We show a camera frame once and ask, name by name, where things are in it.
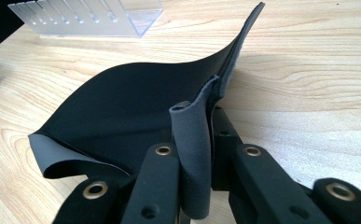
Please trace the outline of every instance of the wooden table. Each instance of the wooden table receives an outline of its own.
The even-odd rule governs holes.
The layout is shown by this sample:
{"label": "wooden table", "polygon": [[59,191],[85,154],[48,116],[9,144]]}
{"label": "wooden table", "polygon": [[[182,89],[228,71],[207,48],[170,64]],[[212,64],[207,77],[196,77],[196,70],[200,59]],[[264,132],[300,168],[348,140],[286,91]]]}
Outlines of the wooden table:
{"label": "wooden table", "polygon": [[[27,135],[91,77],[133,62],[181,63],[225,47],[258,1],[162,1],[143,38],[40,37],[0,45],[0,223],[49,223],[83,176],[42,177]],[[297,182],[361,189],[361,1],[269,1],[220,102],[245,143]],[[197,223],[233,223],[227,193]]]}

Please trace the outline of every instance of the folded fabric flap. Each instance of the folded fabric flap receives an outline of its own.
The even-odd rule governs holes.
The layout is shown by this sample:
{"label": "folded fabric flap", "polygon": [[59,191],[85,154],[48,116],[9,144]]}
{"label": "folded fabric flap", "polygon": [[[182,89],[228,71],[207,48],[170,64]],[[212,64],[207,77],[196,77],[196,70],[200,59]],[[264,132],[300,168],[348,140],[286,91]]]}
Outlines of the folded fabric flap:
{"label": "folded fabric flap", "polygon": [[174,141],[182,166],[181,205],[194,219],[209,215],[212,164],[206,100],[217,80],[218,77],[210,79],[191,104],[183,102],[170,109]]}
{"label": "folded fabric flap", "polygon": [[63,147],[45,135],[32,133],[29,135],[29,141],[40,171],[46,178],[91,174],[91,166],[96,165],[110,166],[121,174],[129,175],[112,164],[97,161]]}

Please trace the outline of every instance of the gray lining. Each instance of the gray lining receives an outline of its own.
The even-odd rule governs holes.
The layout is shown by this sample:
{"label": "gray lining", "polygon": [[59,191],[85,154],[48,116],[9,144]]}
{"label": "gray lining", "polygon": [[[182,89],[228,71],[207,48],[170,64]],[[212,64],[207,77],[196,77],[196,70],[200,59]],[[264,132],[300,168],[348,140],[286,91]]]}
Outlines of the gray lining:
{"label": "gray lining", "polygon": [[39,133],[29,134],[29,141],[31,144],[32,151],[35,154],[35,159],[37,161],[38,167],[40,168],[43,175],[46,174],[46,171],[49,167],[54,166],[55,164],[58,164],[63,161],[96,162],[96,163],[116,167],[126,175],[129,175],[115,165],[97,161],[93,158],[90,158],[88,156],[77,153],[73,150],[70,150],[66,147],[63,147],[43,134],[39,134]]}
{"label": "gray lining", "polygon": [[212,164],[206,102],[217,80],[218,76],[211,78],[191,104],[182,102],[169,110],[182,166],[181,205],[196,219],[209,215]]}

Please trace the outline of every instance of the brass grommet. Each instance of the brass grommet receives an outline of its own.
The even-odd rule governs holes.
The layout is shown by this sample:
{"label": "brass grommet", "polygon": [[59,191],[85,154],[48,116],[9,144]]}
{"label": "brass grommet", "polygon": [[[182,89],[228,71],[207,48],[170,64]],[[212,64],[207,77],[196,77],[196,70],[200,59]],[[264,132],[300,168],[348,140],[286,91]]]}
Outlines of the brass grommet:
{"label": "brass grommet", "polygon": [[249,155],[249,156],[259,156],[259,155],[261,155],[261,151],[258,148],[255,148],[255,147],[246,147],[246,148],[243,149],[243,152],[246,155]]}
{"label": "brass grommet", "polygon": [[156,153],[161,156],[166,156],[172,153],[172,149],[170,147],[158,147]]}
{"label": "brass grommet", "polygon": [[82,195],[86,199],[94,200],[104,196],[107,190],[108,186],[104,181],[95,181],[84,189]]}
{"label": "brass grommet", "polygon": [[346,202],[351,202],[355,199],[354,193],[346,186],[339,183],[332,183],[326,186],[326,190],[332,196]]}

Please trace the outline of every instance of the curled fabric edge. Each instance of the curled fabric edge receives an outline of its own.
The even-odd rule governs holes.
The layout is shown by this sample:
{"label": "curled fabric edge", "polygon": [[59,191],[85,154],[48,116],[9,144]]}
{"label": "curled fabric edge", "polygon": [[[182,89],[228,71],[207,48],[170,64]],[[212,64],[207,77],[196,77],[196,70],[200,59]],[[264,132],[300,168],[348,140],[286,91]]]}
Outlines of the curled fabric edge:
{"label": "curled fabric edge", "polygon": [[[119,170],[122,174],[129,175],[119,167],[105,162],[97,161],[56,143],[51,138],[39,134],[29,134],[29,142],[35,155],[37,165],[45,178],[61,178],[69,175],[85,175],[89,167],[87,164],[100,164]],[[67,169],[67,172],[55,172],[55,166]]]}
{"label": "curled fabric edge", "polygon": [[206,102],[218,80],[218,76],[212,77],[191,104],[183,102],[169,110],[182,166],[180,203],[184,212],[195,219],[209,215],[212,164]]}
{"label": "curled fabric edge", "polygon": [[235,64],[239,57],[239,54],[241,53],[243,42],[246,39],[247,34],[251,30],[252,26],[254,25],[255,21],[258,18],[259,13],[261,13],[261,10],[262,8],[264,8],[264,6],[265,4],[261,2],[250,13],[250,16],[247,18],[246,22],[244,23],[241,32],[238,34],[239,37],[237,39],[238,43],[234,45],[234,48],[229,53],[229,57],[225,61],[225,64],[222,68],[224,74],[221,77],[221,83],[218,93],[218,97],[220,99],[224,97],[227,86],[229,85],[229,81],[233,75],[233,69],[235,68]]}

